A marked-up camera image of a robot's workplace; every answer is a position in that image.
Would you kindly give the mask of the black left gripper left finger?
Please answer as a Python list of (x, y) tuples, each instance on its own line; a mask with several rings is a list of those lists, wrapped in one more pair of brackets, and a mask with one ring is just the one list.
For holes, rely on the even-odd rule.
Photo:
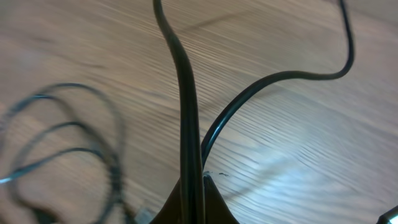
[(178, 180), (164, 206), (150, 224), (181, 224), (181, 211), (180, 180)]

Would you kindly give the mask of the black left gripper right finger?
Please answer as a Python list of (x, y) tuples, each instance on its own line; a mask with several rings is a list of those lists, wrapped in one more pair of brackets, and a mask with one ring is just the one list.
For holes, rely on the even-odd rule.
[(206, 224), (239, 224), (230, 212), (210, 175), (203, 177)]

